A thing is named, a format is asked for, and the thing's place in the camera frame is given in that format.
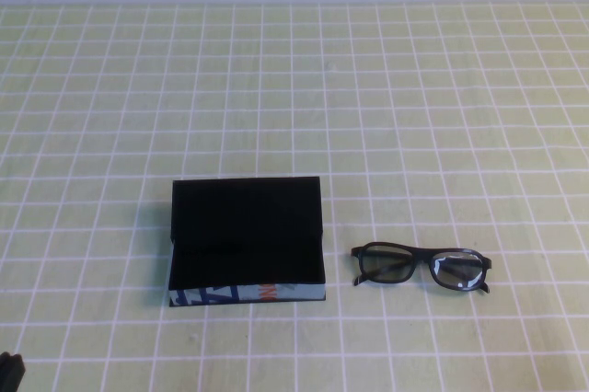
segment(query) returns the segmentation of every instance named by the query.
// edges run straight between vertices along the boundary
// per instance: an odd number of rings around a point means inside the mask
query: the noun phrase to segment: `tinted lens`
[[[413,256],[405,249],[375,245],[363,251],[362,267],[369,280],[398,282],[410,274]]]
[[[472,288],[482,278],[482,261],[466,252],[443,252],[432,261],[434,277],[456,288]]]

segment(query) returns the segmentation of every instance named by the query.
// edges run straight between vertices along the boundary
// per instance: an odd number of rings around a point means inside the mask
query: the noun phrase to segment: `glasses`
[[[353,248],[352,256],[360,263],[360,273],[353,285],[370,280],[378,283],[403,283],[415,272],[419,262],[427,263],[436,283],[455,291],[489,292],[485,283],[491,260],[473,249],[414,248],[396,243],[372,242]]]

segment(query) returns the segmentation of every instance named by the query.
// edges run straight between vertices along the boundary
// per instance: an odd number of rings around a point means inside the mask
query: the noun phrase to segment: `black box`
[[[319,178],[175,180],[171,306],[325,300]]]

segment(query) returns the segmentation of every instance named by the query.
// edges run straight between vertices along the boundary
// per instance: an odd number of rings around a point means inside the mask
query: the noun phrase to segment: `green grid mat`
[[[589,5],[0,7],[21,390],[589,387]],[[319,175],[326,302],[167,308],[172,179]],[[374,239],[491,294],[353,287]]]

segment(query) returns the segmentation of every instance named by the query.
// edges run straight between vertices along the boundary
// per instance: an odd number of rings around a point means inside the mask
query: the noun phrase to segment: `black object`
[[[414,248],[396,243],[372,242],[352,249],[352,256],[360,262],[362,275],[354,286],[370,280],[380,283],[403,283],[415,272],[422,261],[430,267],[436,283],[455,291],[489,292],[485,283],[491,260],[477,251],[466,248]]]
[[[25,364],[20,355],[0,354],[0,392],[17,392],[25,375]]]
[[[176,180],[171,306],[325,299],[319,178]]]

